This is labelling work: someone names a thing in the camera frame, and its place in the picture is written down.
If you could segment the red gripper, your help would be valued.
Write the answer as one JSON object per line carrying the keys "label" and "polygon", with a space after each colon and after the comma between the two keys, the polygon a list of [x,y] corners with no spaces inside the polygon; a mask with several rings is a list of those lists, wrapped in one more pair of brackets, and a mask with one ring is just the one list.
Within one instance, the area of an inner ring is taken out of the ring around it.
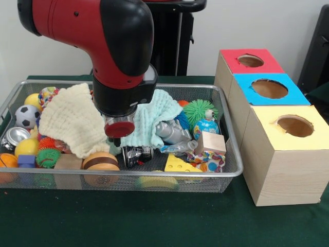
{"label": "red gripper", "polygon": [[114,145],[119,148],[121,138],[130,135],[135,130],[135,125],[131,121],[119,121],[107,123],[104,130],[108,137],[114,139]]}

